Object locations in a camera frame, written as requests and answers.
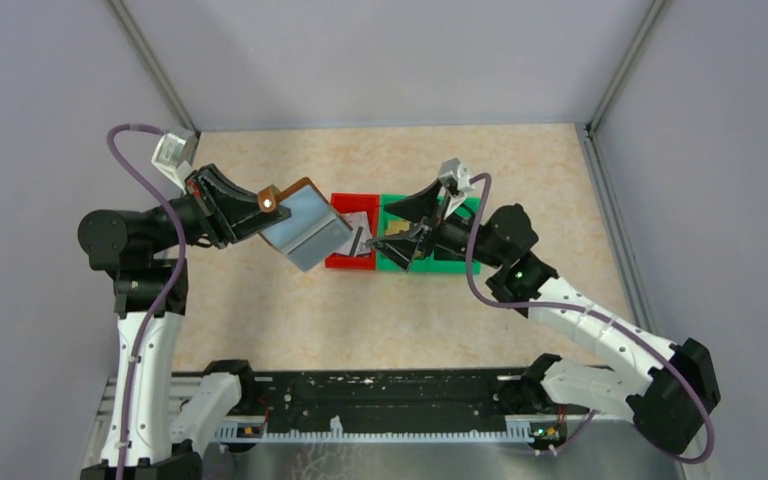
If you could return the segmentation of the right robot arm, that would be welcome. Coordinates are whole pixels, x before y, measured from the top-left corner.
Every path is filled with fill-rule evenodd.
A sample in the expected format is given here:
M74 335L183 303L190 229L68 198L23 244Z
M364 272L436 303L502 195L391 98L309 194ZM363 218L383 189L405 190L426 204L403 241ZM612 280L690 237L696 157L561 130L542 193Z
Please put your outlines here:
M520 204L462 217L456 194L435 181L387 204L385 211L408 228L372 238L370 248L402 270L438 250L489 266L485 288L474 290L481 303L559 332L600 359L600 367L590 367L541 356L524 378L523 398L532 410L581 406L630 423L680 463L707 461L716 438L711 415L721 399L710 350L691 338L665 339L589 299L535 254L539 237Z

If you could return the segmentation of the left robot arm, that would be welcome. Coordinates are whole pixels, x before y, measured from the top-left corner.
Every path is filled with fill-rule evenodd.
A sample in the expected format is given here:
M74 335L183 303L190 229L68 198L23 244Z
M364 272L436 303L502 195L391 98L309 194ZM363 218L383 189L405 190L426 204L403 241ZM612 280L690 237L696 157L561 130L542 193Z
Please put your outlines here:
M177 338L187 310L186 249L225 248L288 220L274 189L254 193L214 165L197 169L181 196L143 212L95 210L78 241L90 267L113 284L119 360L111 423L84 479L197 479L203 457L230 411L260 399L244 360L220 360L203 372L179 413L169 402Z

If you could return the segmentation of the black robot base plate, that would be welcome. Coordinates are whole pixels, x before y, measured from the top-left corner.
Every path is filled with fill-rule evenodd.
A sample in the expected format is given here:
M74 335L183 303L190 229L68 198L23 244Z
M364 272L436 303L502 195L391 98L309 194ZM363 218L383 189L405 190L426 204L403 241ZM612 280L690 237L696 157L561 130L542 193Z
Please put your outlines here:
M319 370L255 374L220 424L231 444L308 439L529 438L515 418L564 422L585 408L536 391L523 367Z

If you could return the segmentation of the brown leather card holder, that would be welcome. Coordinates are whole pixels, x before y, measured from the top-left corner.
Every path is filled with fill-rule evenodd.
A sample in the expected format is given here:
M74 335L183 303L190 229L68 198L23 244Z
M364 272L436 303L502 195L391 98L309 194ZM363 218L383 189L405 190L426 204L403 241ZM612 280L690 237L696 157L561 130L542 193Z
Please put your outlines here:
M271 185L261 190L258 206L264 213L280 207L290 216L263 230L260 236L302 272L323 263L352 238L352 228L309 177L285 190Z

